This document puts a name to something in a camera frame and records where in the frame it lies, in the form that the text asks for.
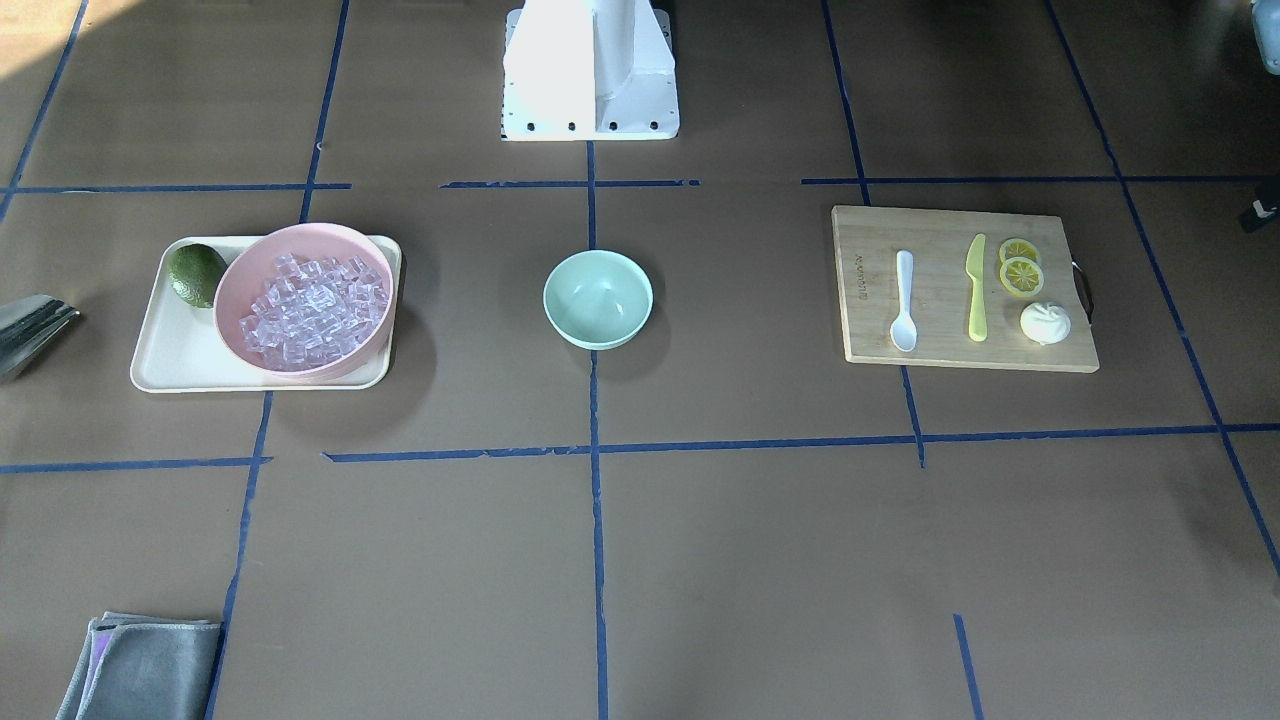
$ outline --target pink bowl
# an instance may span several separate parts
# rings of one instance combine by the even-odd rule
[[[250,305],[253,300],[262,295],[262,281],[279,274],[275,269],[275,259],[287,252],[308,260],[337,258],[342,261],[352,256],[360,258],[370,268],[381,273],[387,283],[387,313],[378,322],[374,334],[369,336],[369,340],[351,354],[310,370],[268,370],[262,365],[262,356],[244,347],[244,336],[239,325],[241,318],[251,314]],[[248,246],[227,268],[227,274],[223,275],[223,281],[218,284],[218,292],[214,295],[214,324],[218,325],[218,336],[223,345],[232,351],[232,355],[253,369],[282,379],[303,383],[325,382],[340,378],[360,368],[381,350],[392,332],[396,316],[396,281],[387,256],[364,234],[330,223],[292,225],[278,229]]]

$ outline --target gray towel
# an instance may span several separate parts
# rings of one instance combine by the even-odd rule
[[[106,612],[88,624],[55,720],[201,720],[220,623]]]

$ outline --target lemon slice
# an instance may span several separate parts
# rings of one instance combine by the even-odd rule
[[[1032,263],[1039,263],[1039,250],[1036,250],[1028,240],[1011,237],[1000,243],[1000,261],[1004,263],[1010,258],[1027,258]]]
[[[1036,260],[1010,258],[1000,265],[1000,283],[1018,297],[1033,297],[1044,287],[1044,273]]]

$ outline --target wooden cutting board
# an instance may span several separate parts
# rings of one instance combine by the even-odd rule
[[[1047,215],[1004,215],[952,210],[836,206],[840,319],[845,359],[850,363],[936,365],[1093,373],[1098,354],[1075,290],[1071,252],[1062,220]],[[986,233],[983,295],[987,340],[969,340],[969,275],[965,256],[974,234]],[[1030,299],[1014,297],[998,279],[1000,243],[1029,240],[1041,252],[1044,287]],[[897,316],[899,250],[915,255],[911,318],[919,331],[915,350],[902,352],[890,341]],[[1057,302],[1071,319],[1071,334],[1041,346],[1023,334],[1020,318],[1032,302]]]

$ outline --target tray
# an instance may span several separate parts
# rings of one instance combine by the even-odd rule
[[[1061,219],[836,206],[832,228],[847,361],[1060,373],[1098,369]],[[979,232],[987,234],[983,261],[987,340],[973,342],[968,334],[970,290],[964,265],[969,243]],[[1010,237],[1029,240],[1041,251],[1044,287],[1036,297],[1014,297],[997,278],[1000,243]],[[893,258],[899,250],[915,255],[911,316],[920,334],[911,352],[900,351],[888,337],[888,327],[897,315]],[[1066,307],[1071,334],[1065,341],[1042,346],[1023,334],[1019,323],[1023,309],[1041,301]]]
[[[186,237],[165,249],[156,269],[156,281],[151,288],[146,316],[142,319],[142,329],[138,332],[138,345],[133,350],[133,361],[129,364],[129,379],[134,387],[154,393],[365,389],[383,379],[390,368],[390,336],[387,337],[387,345],[369,363],[340,378],[321,383],[283,380],[247,368],[219,340],[218,328],[214,327],[214,311],[187,305],[169,288],[164,268],[169,254],[178,247],[200,242],[212,247],[230,263],[260,237]],[[396,275],[392,282],[398,284],[403,259],[399,245],[379,234],[369,236],[369,240],[392,264],[392,273]]]

